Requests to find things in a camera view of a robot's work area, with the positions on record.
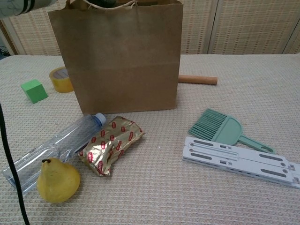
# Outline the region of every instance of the wooden stick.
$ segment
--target wooden stick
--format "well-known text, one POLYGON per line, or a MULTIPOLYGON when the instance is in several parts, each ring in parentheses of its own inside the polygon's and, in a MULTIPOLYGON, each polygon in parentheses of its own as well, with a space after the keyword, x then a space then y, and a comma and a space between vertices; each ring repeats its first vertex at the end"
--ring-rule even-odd
POLYGON ((200 83, 200 84, 214 84, 218 82, 218 78, 215 76, 190 76, 179 75, 178 82, 180 83, 200 83))

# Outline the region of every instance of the plastic water bottle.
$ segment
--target plastic water bottle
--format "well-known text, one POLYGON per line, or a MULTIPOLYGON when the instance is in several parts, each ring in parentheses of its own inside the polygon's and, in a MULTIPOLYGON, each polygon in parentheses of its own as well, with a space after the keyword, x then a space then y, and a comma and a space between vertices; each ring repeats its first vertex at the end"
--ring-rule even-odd
MULTIPOLYGON (((105 122, 106 118, 101 113, 83 116, 49 141, 15 161, 23 194, 25 195, 36 186, 43 159, 55 157, 66 162, 88 144, 105 122)), ((15 180, 10 168, 6 168, 2 173, 15 188, 15 180)))

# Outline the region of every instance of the paper bag handle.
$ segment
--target paper bag handle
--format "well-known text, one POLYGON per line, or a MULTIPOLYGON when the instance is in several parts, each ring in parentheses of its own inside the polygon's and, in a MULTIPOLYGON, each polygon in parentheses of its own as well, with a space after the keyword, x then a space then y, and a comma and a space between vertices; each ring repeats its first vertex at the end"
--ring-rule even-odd
POLYGON ((129 1, 123 5, 120 5, 120 6, 116 6, 116 7, 113 7, 113 8, 104 8, 104 7, 100 7, 100 6, 97 6, 93 3, 90 3, 89 1, 87 0, 83 0, 85 3, 89 4, 90 6, 93 6, 94 8, 98 8, 98 9, 102 9, 102 10, 115 10, 115 9, 118 9, 118 8, 122 8, 122 7, 126 7, 126 6, 134 6, 134 5, 137 5, 137 1, 136 0, 133 0, 133 1, 129 1))

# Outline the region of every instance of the green brush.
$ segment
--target green brush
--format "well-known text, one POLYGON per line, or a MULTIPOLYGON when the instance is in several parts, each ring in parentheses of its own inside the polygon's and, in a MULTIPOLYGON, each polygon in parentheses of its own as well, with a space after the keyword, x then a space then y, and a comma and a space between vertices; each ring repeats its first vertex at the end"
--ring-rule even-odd
POLYGON ((257 142, 243 135, 243 127, 232 116, 221 114, 207 109, 199 120, 188 131, 189 134, 200 139, 234 145, 243 143, 257 151, 274 154, 275 151, 268 145, 257 142))

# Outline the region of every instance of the green foam cube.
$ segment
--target green foam cube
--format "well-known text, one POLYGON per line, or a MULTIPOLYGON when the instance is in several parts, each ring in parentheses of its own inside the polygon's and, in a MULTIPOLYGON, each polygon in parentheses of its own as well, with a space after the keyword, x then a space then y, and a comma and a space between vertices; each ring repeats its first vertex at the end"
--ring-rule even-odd
POLYGON ((37 79, 22 84, 21 88, 32 103, 36 103, 48 97, 43 85, 37 79))

